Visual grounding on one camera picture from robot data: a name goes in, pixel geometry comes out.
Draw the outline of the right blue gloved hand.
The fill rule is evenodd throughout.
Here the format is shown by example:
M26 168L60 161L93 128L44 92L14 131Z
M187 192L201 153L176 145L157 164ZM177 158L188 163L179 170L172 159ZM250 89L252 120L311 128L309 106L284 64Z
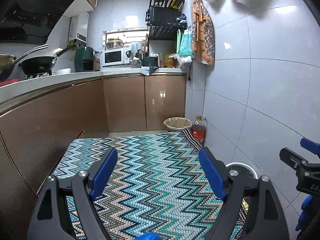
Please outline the right blue gloved hand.
M309 195L301 205L302 213L298 219L295 231L304 230L312 221L314 217L314 210L312 207L313 196Z

